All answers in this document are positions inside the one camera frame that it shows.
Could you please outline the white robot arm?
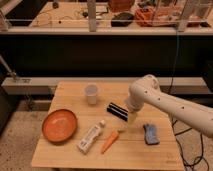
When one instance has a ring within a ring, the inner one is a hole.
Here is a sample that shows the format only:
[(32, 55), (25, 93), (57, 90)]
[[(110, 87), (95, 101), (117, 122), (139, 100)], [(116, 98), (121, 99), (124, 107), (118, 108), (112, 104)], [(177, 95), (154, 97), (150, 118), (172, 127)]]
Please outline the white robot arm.
[(125, 103), (130, 113), (140, 111), (148, 103), (213, 138), (213, 108), (163, 93), (158, 79), (153, 75), (145, 75), (133, 82)]

